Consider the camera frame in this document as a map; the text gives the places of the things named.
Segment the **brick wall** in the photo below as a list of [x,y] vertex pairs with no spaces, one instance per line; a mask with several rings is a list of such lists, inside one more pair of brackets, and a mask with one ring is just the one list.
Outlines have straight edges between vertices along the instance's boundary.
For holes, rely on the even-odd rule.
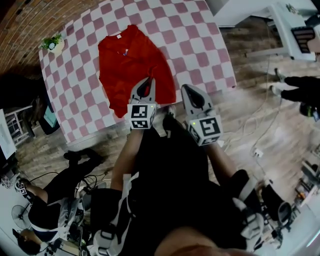
[[0,75],[40,72],[38,46],[64,24],[104,0],[5,0],[0,17]]

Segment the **red shirt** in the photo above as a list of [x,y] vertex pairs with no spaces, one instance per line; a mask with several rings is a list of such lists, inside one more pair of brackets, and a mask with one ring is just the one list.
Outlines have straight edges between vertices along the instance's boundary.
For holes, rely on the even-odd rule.
[[136,25],[120,36],[106,36],[98,45],[100,81],[117,117],[127,113],[132,88],[142,79],[155,79],[158,104],[176,101],[175,83],[162,52]]

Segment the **white shoe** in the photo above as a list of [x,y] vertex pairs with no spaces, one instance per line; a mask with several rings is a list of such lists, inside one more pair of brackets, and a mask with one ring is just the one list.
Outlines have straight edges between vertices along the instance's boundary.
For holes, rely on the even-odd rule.
[[274,69],[275,75],[278,77],[280,83],[284,83],[286,76],[284,74],[281,73],[281,71],[278,68]]
[[281,97],[281,93],[282,93],[281,89],[275,87],[274,85],[271,85],[270,90],[273,92],[274,95]]
[[168,107],[168,115],[172,116],[173,118],[176,118],[176,106],[175,105],[170,105]]

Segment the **checkered tablecloth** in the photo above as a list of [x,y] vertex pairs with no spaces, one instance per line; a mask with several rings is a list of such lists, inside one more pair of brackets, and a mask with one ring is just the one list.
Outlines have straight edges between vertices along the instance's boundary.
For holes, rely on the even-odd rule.
[[128,117],[117,118],[109,109],[99,81],[98,43],[130,24],[136,24],[164,53],[177,102],[182,101],[183,84],[208,93],[236,85],[223,37],[204,0],[101,2],[64,27],[61,55],[39,52],[46,89],[68,143]]

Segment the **person's arm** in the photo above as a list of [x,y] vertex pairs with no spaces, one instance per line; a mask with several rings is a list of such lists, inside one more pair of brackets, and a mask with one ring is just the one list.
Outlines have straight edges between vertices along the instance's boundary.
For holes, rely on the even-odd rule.
[[111,177],[111,189],[123,190],[124,174],[131,174],[133,171],[136,156],[139,152],[144,130],[134,129],[131,131],[119,157],[115,161]]
[[208,155],[213,172],[221,186],[227,184],[229,179],[237,172],[237,167],[218,143],[204,146]]
[[32,194],[34,194],[36,197],[40,198],[45,203],[48,203],[48,193],[47,191],[43,190],[42,188],[34,185],[27,185],[25,186],[25,189]]

